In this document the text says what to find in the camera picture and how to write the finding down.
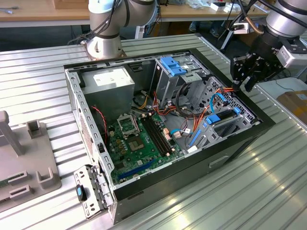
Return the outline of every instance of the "white label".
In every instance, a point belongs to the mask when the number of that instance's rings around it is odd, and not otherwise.
[[[289,58],[289,56],[282,50],[282,55],[283,55],[283,57],[284,57],[284,59],[288,59]]]
[[[191,130],[189,128],[186,128],[186,130],[184,130],[185,133],[190,133],[190,131]]]
[[[301,99],[301,100],[307,100],[307,96],[305,94],[297,94],[297,96]]]
[[[94,75],[93,78],[97,86],[110,85],[127,80],[122,69],[114,69],[112,72],[99,73]]]

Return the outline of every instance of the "aluminum table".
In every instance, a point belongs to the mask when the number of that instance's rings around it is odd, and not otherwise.
[[[123,41],[128,56],[197,48],[230,77],[229,60],[193,34]],[[86,220],[73,171],[89,163],[71,113],[63,65],[88,58],[82,46],[0,53],[0,107],[10,126],[47,124],[62,180],[54,192],[0,213],[1,229],[306,229],[307,136],[260,86],[247,95],[277,124],[240,157],[112,226]]]

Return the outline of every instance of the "yellow wire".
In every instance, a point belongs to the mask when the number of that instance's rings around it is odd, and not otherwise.
[[[139,107],[138,109],[143,109],[146,106],[147,99],[148,99],[148,96],[146,96],[144,104],[141,107]]]

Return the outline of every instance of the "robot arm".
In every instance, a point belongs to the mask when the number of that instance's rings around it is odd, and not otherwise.
[[[253,42],[250,51],[231,60],[234,90],[249,77],[245,88],[249,92],[257,82],[268,81],[285,68],[307,65],[306,47],[299,36],[306,30],[307,4],[305,0],[278,0],[275,7],[300,21],[298,24],[272,10],[267,26]]]
[[[146,25],[157,15],[156,0],[89,0],[92,39],[87,52],[95,59],[116,58],[122,54],[121,27]]]

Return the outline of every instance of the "blue clip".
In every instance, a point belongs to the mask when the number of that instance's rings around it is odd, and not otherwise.
[[[211,125],[215,122],[218,122],[220,121],[221,119],[216,115],[216,114],[213,114],[213,115],[210,115],[208,117],[206,117],[206,122]]]
[[[178,76],[186,74],[187,71],[182,69],[179,65],[179,62],[175,61],[172,57],[162,57],[161,63],[167,68],[172,76]]]
[[[238,107],[235,107],[235,108],[234,108],[234,112],[235,112],[237,115],[239,115],[240,112],[241,112],[241,110],[240,110]]]
[[[81,196],[81,188],[78,188],[77,191],[78,191],[78,196]]]

